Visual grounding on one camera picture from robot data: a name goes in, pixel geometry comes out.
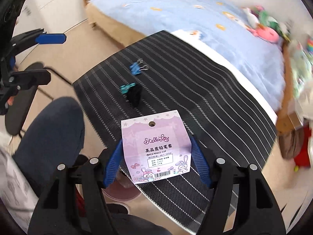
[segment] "chair seat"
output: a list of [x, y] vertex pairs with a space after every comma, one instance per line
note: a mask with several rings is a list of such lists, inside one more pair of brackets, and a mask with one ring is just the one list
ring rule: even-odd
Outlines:
[[[25, 70], [38, 69], [43, 69], [41, 62], [35, 62]], [[5, 115], [5, 127], [10, 135], [16, 136], [21, 132], [37, 89], [38, 86], [32, 86], [28, 90], [19, 91], [14, 98], [13, 105], [9, 106]]]

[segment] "blue binder clip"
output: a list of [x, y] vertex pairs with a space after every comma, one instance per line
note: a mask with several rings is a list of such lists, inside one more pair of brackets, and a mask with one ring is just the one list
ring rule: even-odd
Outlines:
[[140, 74], [141, 73], [140, 71], [142, 71], [142, 70], [148, 70], [148, 66], [147, 65], [144, 65], [144, 66], [140, 67], [141, 63], [143, 63], [143, 60], [142, 60], [142, 58], [139, 58], [137, 60], [137, 62], [134, 62], [129, 67], [132, 75]]

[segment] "teal binder clip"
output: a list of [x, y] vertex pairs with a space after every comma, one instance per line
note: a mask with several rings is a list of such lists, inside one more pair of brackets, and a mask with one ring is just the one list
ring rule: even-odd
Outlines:
[[134, 85], [136, 85], [136, 83], [131, 83], [131, 84], [129, 84], [129, 85], [123, 85], [123, 86], [121, 86], [121, 87], [120, 87], [121, 93], [122, 93], [122, 94], [126, 94], [126, 93], [128, 92], [128, 90], [129, 90], [132, 86], [134, 86]]

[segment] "binder clip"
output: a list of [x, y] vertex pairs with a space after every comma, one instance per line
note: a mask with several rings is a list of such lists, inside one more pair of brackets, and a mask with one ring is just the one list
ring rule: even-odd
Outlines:
[[137, 74], [140, 74], [141, 71], [145, 71], [145, 70], [148, 70], [148, 66], [147, 65], [144, 65], [142, 67], [140, 67], [140, 64], [143, 63], [143, 60], [142, 58], [139, 58], [137, 60], [137, 62], [134, 62], [130, 67], [130, 71], [131, 71], [131, 74], [132, 75], [137, 75]]
[[128, 84], [128, 85], [123, 85], [123, 86], [120, 86], [120, 90], [121, 90], [121, 93], [122, 94], [126, 94], [128, 92], [128, 90], [132, 87], [136, 85], [136, 83], [131, 83], [131, 84]]

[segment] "barcode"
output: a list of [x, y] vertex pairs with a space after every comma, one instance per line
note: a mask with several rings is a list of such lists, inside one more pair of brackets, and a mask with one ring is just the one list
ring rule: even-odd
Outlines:
[[171, 174], [171, 171], [164, 171], [164, 172], [160, 172], [160, 173], [156, 173], [154, 174], [154, 177], [155, 178], [159, 178], [159, 177], [163, 177], [163, 176], [167, 176], [167, 175], [170, 175]]

